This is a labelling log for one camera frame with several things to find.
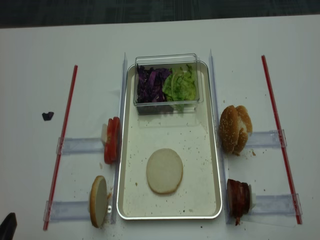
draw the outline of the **white table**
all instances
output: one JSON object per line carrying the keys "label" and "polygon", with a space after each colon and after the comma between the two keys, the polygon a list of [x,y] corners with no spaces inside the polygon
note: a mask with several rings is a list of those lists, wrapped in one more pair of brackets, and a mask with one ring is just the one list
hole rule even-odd
{"label": "white table", "polygon": [[[16,213],[14,239],[316,239],[319,23],[320,15],[311,15],[1,29],[0,220]],[[243,64],[260,66],[261,55],[266,56],[303,225],[243,222],[234,227],[225,224],[222,212],[215,220],[195,221],[124,221],[118,216],[115,225],[102,230],[85,221],[51,223],[44,232],[44,208],[74,65],[79,69],[66,136],[96,137],[102,123],[118,114],[124,52],[129,66],[137,56],[197,53],[207,60],[210,49],[217,79],[230,77],[231,68],[250,78]],[[49,111],[54,116],[44,122],[41,114]],[[68,185],[55,196],[85,200],[94,177],[103,171],[99,162],[87,155],[62,164],[57,184]],[[63,173],[73,168],[72,176]]]}

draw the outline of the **red rod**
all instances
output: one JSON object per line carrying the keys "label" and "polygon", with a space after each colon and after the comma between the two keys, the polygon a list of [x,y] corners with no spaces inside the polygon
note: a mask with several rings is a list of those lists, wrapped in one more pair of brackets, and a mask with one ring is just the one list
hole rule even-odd
{"label": "red rod", "polygon": [[[282,128],[281,128],[281,125],[280,125],[280,119],[279,119],[278,110],[277,110],[277,106],[276,106],[276,100],[275,100],[275,96],[274,96],[274,91],[272,90],[272,85],[271,85],[271,80],[270,80],[270,75],[269,75],[268,66],[267,66],[267,60],[266,60],[265,55],[262,55],[261,59],[262,59],[262,64],[263,64],[266,84],[268,85],[268,89],[269,89],[269,94],[270,94],[273,114],[274,114],[274,118],[275,118],[276,128],[280,132]],[[280,142],[283,141],[282,134],[279,134],[279,140],[280,140]],[[282,150],[282,155],[283,155],[286,175],[287,175],[288,181],[289,181],[290,191],[291,191],[292,195],[295,195],[296,194],[296,190],[295,190],[294,180],[292,178],[292,174],[291,174],[291,170],[290,170],[287,149],[285,147],[282,147],[281,150]],[[298,209],[297,200],[296,200],[295,197],[293,197],[292,199],[293,199],[294,209],[295,209],[295,212],[296,212],[296,215],[295,215],[296,216],[296,222],[297,222],[297,224],[302,224],[302,218],[301,218],[301,214],[300,214],[299,209]]]}
{"label": "red rod", "polygon": [[[61,132],[61,139],[64,138],[65,135],[66,135],[68,117],[69,117],[69,112],[70,112],[72,95],[74,93],[74,88],[75,88],[75,83],[76,83],[77,71],[78,71],[78,66],[74,65],[72,82],[71,82],[70,92],[69,92],[69,98],[68,98],[68,102],[67,102],[67,105],[66,105],[64,121],[63,121],[63,127],[62,127],[62,132]],[[60,159],[61,159],[61,154],[57,154],[56,155],[56,160],[55,160],[55,167],[54,167],[54,172],[53,172],[52,183],[51,183],[49,201],[48,201],[48,211],[47,211],[47,216],[45,218],[47,221],[45,221],[44,225],[43,225],[43,230],[44,231],[46,231],[48,229],[48,225],[49,225],[50,211],[51,211],[52,202],[54,200],[54,194],[55,194],[55,188],[56,188],[56,182],[57,182]]]}

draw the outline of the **silver tray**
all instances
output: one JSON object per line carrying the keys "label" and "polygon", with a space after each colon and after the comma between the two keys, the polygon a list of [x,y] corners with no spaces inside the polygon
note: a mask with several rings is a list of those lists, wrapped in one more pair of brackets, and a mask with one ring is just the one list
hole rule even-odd
{"label": "silver tray", "polygon": [[[134,106],[135,66],[127,71],[117,211],[125,220],[214,219],[222,194],[213,125],[208,67],[200,63],[203,102],[194,112],[138,115]],[[150,155],[175,150],[183,178],[175,193],[155,194],[146,167]]]}

